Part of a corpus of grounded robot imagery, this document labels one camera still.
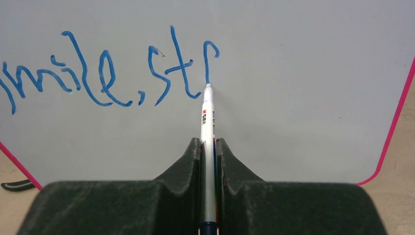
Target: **whiteboard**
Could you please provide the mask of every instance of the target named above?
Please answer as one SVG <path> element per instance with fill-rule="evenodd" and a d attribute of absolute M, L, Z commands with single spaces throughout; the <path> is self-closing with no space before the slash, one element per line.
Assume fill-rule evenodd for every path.
<path fill-rule="evenodd" d="M 216 137 L 264 180 L 367 182 L 413 78 L 414 11 L 412 0 L 2 1 L 0 146 L 39 187 L 153 179 L 199 137 L 209 79 Z"/>

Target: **handwritten word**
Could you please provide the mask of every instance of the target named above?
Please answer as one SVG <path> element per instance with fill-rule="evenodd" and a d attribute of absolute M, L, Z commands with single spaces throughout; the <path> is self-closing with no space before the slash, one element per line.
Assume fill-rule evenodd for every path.
<path fill-rule="evenodd" d="M 170 34 L 171 34 L 171 38 L 173 41 L 173 45 L 174 48 L 176 50 L 176 55 L 178 58 L 178 62 L 179 65 L 166 69 L 164 71 L 164 75 L 169 75 L 172 72 L 175 71 L 181 71 L 182 76 L 183 76 L 183 80 L 184 80 L 184 91 L 186 92 L 187 96 L 189 96 L 190 98 L 193 99 L 197 99 L 201 92 L 197 92 L 195 94 L 190 92 L 190 88 L 189 88 L 189 81 L 187 78 L 187 74 L 186 74 L 186 68 L 190 67 L 193 65 L 193 60 L 190 59 L 188 63 L 184 63 L 183 61 L 183 56 L 182 53 L 180 52 L 180 47 L 179 47 L 179 43 L 177 41 L 177 37 L 176 37 L 176 32 L 175 32 L 175 28 L 173 26 L 170 26 Z M 99 81 L 101 83 L 102 89 L 101 92 L 105 93 L 107 95 L 107 97 L 111 100 L 111 102 L 101 102 L 99 101 L 95 95 L 92 93 L 89 84 L 88 84 L 88 66 L 87 63 L 85 61 L 85 58 L 81 52 L 81 49 L 75 39 L 75 36 L 70 32 L 70 31 L 64 31 L 61 33 L 61 35 L 66 36 L 69 38 L 73 49 L 75 50 L 79 62 L 82 65 L 82 74 L 80 75 L 80 80 L 79 75 L 77 76 L 76 73 L 71 69 L 68 68 L 66 66 L 66 63 L 64 62 L 58 62 L 56 60 L 55 55 L 51 55 L 50 56 L 50 62 L 52 65 L 59 67 L 60 71 L 63 73 L 68 73 L 72 80 L 73 83 L 75 85 L 75 88 L 77 91 L 80 91 L 82 86 L 81 86 L 81 82 L 83 87 L 85 88 L 85 91 L 87 92 L 88 96 L 91 98 L 91 100 L 96 103 L 99 106 L 111 106 L 114 103 L 118 104 L 122 107 L 129 107 L 133 104 L 132 100 L 127 100 L 127 101 L 122 101 L 117 99 L 111 92 L 110 92 L 110 88 L 114 85 L 115 81 L 116 81 L 116 74 L 115 74 L 115 68 L 114 68 L 114 64 L 113 64 L 113 60 L 111 58 L 110 52 L 108 50 L 103 50 L 100 57 L 99 57 L 99 65 L 98 65 L 98 72 L 99 72 Z M 218 47 L 211 41 L 205 41 L 203 43 L 203 57 L 204 57 L 204 61 L 205 61 L 205 80 L 206 82 L 210 82 L 209 81 L 209 63 L 208 63 L 208 46 L 211 46 L 214 51 L 215 51 L 215 58 L 219 57 L 219 49 Z M 168 92 L 170 91 L 170 86 L 171 86 L 171 81 L 170 79 L 168 79 L 167 77 L 160 75 L 159 73 L 157 73 L 154 70 L 154 66 L 153 66 L 153 56 L 154 55 L 159 55 L 159 53 L 162 55 L 162 57 L 165 57 L 165 55 L 163 55 L 155 46 L 149 46 L 148 47 L 148 68 L 150 70 L 150 73 L 153 77 L 156 77 L 158 79 L 160 79 L 161 81 L 166 83 L 166 87 L 163 91 L 163 93 L 161 94 L 161 96 L 159 97 L 159 99 L 157 100 L 156 104 L 154 106 L 157 106 L 160 104 L 160 102 L 162 102 L 164 100 L 164 98 L 167 96 Z M 108 83 L 106 83 L 106 79 L 104 77 L 104 66 L 105 64 L 108 64 L 108 68 L 110 71 L 110 80 Z M 8 70 L 8 66 L 7 66 L 7 62 L 3 62 L 3 66 L 2 66 L 2 72 L 3 74 L 10 80 L 10 82 L 13 84 L 14 88 L 17 90 L 17 92 L 19 93 L 21 98 L 26 98 L 26 95 L 24 94 L 24 90 L 23 90 L 23 81 L 22 81 L 22 72 L 24 72 L 26 74 L 26 76 L 30 79 L 30 81 L 33 83 L 33 85 L 36 87 L 36 89 L 39 92 L 43 92 L 43 78 L 44 78 L 44 74 L 49 75 L 51 77 L 53 77 L 56 82 L 58 83 L 58 85 L 61 87 L 61 89 L 65 92 L 71 93 L 72 89 L 68 88 L 66 86 L 66 84 L 62 81 L 61 77 L 51 71 L 51 70 L 46 70 L 46 69 L 38 69 L 36 70 L 36 76 L 37 78 L 35 78 L 35 76 L 32 74 L 32 72 L 25 66 L 23 65 L 18 65 L 16 67 L 16 76 L 15 78 L 13 78 L 13 76 L 10 74 L 9 70 Z M 8 86 L 3 82 L 3 80 L 0 77 L 0 86 L 3 88 L 3 90 L 6 92 L 9 101 L 10 101 L 10 105 L 11 105 L 11 111 L 12 111 L 12 115 L 14 115 L 16 113 L 16 103 L 13 97 L 12 92 L 10 91 L 10 89 L 8 88 Z M 144 91 L 138 91 L 138 94 L 140 96 L 140 99 L 138 101 L 138 106 L 143 104 L 144 100 L 145 100 L 145 92 Z"/>

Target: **blue handwriting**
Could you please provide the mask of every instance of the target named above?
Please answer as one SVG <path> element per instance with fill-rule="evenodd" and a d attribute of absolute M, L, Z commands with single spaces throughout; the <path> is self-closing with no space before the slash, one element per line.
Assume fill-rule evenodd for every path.
<path fill-rule="evenodd" d="M 188 63 L 184 63 L 183 61 L 183 56 L 180 52 L 180 47 L 179 47 L 179 43 L 177 41 L 177 37 L 176 37 L 176 32 L 173 26 L 170 26 L 170 34 L 171 34 L 171 38 L 173 41 L 173 45 L 177 54 L 177 58 L 179 61 L 179 65 L 176 67 L 172 67 L 169 69 L 166 69 L 164 71 L 164 75 L 169 75 L 172 72 L 175 71 L 181 71 L 182 72 L 182 76 L 183 76 L 183 80 L 184 80 L 184 91 L 186 92 L 187 96 L 189 96 L 190 98 L 193 99 L 197 99 L 201 92 L 197 92 L 196 94 L 192 94 L 190 92 L 190 88 L 189 88 L 189 81 L 187 78 L 187 74 L 186 74 L 186 68 L 191 67 L 193 65 L 193 60 L 190 59 Z M 98 104 L 99 106 L 111 106 L 114 103 L 118 104 L 120 106 L 123 107 L 129 107 L 133 104 L 132 100 L 128 100 L 128 101 L 121 101 L 119 99 L 117 99 L 111 92 L 110 92 L 110 88 L 114 85 L 115 80 L 116 80 L 116 74 L 115 74 L 115 67 L 114 67 L 114 63 L 113 60 L 111 58 L 111 55 L 109 53 L 108 50 L 103 50 L 100 57 L 99 57 L 99 66 L 98 66 L 98 72 L 99 72 L 99 80 L 102 86 L 101 92 L 105 93 L 107 95 L 107 97 L 111 100 L 111 102 L 101 102 L 99 101 L 94 94 L 92 93 L 89 84 L 88 84 L 88 66 L 87 63 L 85 61 L 85 58 L 81 52 L 81 49 L 75 39 L 75 36 L 70 32 L 70 31 L 64 31 L 61 33 L 61 35 L 66 36 L 69 38 L 73 49 L 75 50 L 79 62 L 82 65 L 82 74 L 80 75 L 81 78 L 81 82 L 83 87 L 85 88 L 85 91 L 87 92 L 88 96 L 91 98 L 91 100 L 93 102 L 95 102 L 96 104 Z M 204 62 L 205 62 L 205 79 L 206 82 L 209 83 L 209 63 L 208 63 L 208 46 L 211 46 L 214 51 L 215 51 L 215 58 L 219 57 L 219 49 L 218 47 L 211 41 L 205 41 L 203 43 L 203 57 L 204 57 Z M 170 86 L 171 86 L 171 80 L 168 79 L 167 77 L 160 75 L 159 73 L 157 73 L 154 70 L 154 66 L 153 66 L 153 56 L 154 55 L 159 55 L 158 50 L 154 47 L 154 46 L 149 46 L 148 47 L 148 67 L 150 70 L 150 73 L 153 77 L 156 77 L 158 79 L 160 79 L 161 81 L 163 81 L 165 83 L 165 89 L 163 91 L 163 93 L 161 94 L 161 96 L 159 97 L 159 99 L 156 101 L 156 104 L 154 106 L 157 106 L 160 104 L 160 102 L 162 102 L 164 100 L 164 98 L 167 96 L 168 92 L 170 91 Z M 78 76 L 76 75 L 76 73 L 68 68 L 66 66 L 66 63 L 64 62 L 57 62 L 56 61 L 56 57 L 55 55 L 51 55 L 50 56 L 50 62 L 51 64 L 60 67 L 60 71 L 63 73 L 68 73 L 74 84 L 76 87 L 77 91 L 81 90 L 81 83 L 78 79 Z M 106 83 L 105 81 L 105 77 L 104 77 L 104 66 L 105 64 L 108 64 L 108 68 L 110 71 L 110 80 L 108 83 Z M 33 83 L 33 85 L 36 87 L 36 89 L 39 92 L 43 92 L 43 78 L 44 75 L 48 75 L 52 78 L 54 78 L 56 80 L 56 82 L 58 83 L 58 85 L 61 87 L 61 89 L 65 92 L 71 93 L 72 89 L 68 88 L 66 86 L 66 84 L 62 81 L 61 77 L 56 74 L 55 72 L 51 71 L 51 70 L 46 70 L 46 69 L 38 69 L 36 70 L 36 78 L 35 76 L 32 74 L 32 72 L 25 66 L 23 65 L 18 65 L 16 66 L 16 74 L 15 74 L 15 78 L 10 74 L 8 67 L 7 67 L 7 62 L 4 61 L 3 62 L 3 67 L 2 67 L 2 72 L 5 75 L 5 77 L 7 77 L 10 82 L 13 84 L 14 88 L 17 90 L 17 92 L 19 93 L 21 98 L 26 98 L 26 95 L 24 94 L 24 90 L 23 90 L 23 81 L 22 81 L 22 72 L 25 73 L 25 75 L 30 79 L 30 81 Z M 10 89 L 8 88 L 8 86 L 3 82 L 3 80 L 0 77 L 0 86 L 3 88 L 3 90 L 6 92 L 7 97 L 9 98 L 10 101 L 10 105 L 11 105 L 11 112 L 12 115 L 14 115 L 16 113 L 16 102 L 14 100 L 13 94 L 10 91 Z M 138 94 L 140 96 L 140 99 L 138 101 L 138 105 L 143 104 L 144 100 L 145 100 L 145 92 L 144 91 L 138 91 Z"/>

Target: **marker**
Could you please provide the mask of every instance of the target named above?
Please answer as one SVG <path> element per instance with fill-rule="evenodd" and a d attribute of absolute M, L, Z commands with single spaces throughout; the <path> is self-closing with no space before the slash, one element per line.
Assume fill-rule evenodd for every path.
<path fill-rule="evenodd" d="M 216 235 L 216 144 L 213 90 L 206 84 L 202 104 L 201 157 L 201 224 L 200 235 Z"/>

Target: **pink whiteboard border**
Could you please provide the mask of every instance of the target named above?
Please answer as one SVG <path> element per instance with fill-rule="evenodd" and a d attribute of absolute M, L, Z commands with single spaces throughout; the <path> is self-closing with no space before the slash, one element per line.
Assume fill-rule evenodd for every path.
<path fill-rule="evenodd" d="M 412 81 L 415 75 L 415 58 L 412 62 L 411 69 L 409 70 L 408 78 L 406 79 L 405 86 L 403 88 L 401 98 L 398 102 L 398 107 L 396 108 L 395 115 L 393 116 L 391 127 L 389 128 L 388 135 L 386 136 L 385 145 L 383 146 L 382 152 L 380 154 L 379 162 L 377 163 L 375 172 L 366 180 L 362 182 L 358 182 L 357 185 L 364 185 L 371 180 L 373 180 L 380 172 L 382 168 L 383 161 L 385 160 L 386 153 L 389 148 L 389 144 L 391 143 L 393 133 L 395 131 L 396 125 L 399 120 L 399 116 L 401 115 L 401 111 L 403 105 L 405 104 L 406 97 L 408 96 L 409 88 L 411 87 Z M 32 174 L 17 160 L 15 156 L 4 146 L 3 143 L 0 141 L 0 150 L 12 161 L 14 165 L 32 182 L 32 184 L 38 189 L 42 190 L 42 185 L 33 177 Z"/>
<path fill-rule="evenodd" d="M 403 87 L 403 91 L 401 94 L 401 98 L 399 99 L 398 107 L 396 108 L 395 115 L 393 116 L 391 127 L 389 128 L 388 135 L 386 136 L 385 145 L 383 146 L 382 153 L 380 154 L 379 162 L 377 163 L 375 172 L 366 180 L 362 182 L 358 182 L 357 185 L 364 185 L 369 181 L 373 180 L 380 172 L 382 168 L 383 161 L 385 160 L 386 152 L 388 151 L 389 144 L 391 143 L 393 133 L 395 131 L 396 125 L 398 124 L 399 116 L 401 115 L 401 111 L 403 105 L 405 104 L 406 97 L 408 96 L 409 88 L 411 87 L 412 80 L 414 79 L 415 75 L 415 58 L 412 61 L 411 69 L 409 70 L 408 78 L 406 79 L 405 85 Z"/>
<path fill-rule="evenodd" d="M 4 144 L 0 141 L 0 150 L 12 161 L 14 165 L 17 166 L 17 168 L 25 175 L 28 180 L 32 182 L 32 184 L 38 189 L 42 190 L 42 185 L 39 184 L 39 182 L 33 177 L 32 174 L 17 160 L 15 156 L 4 146 Z"/>

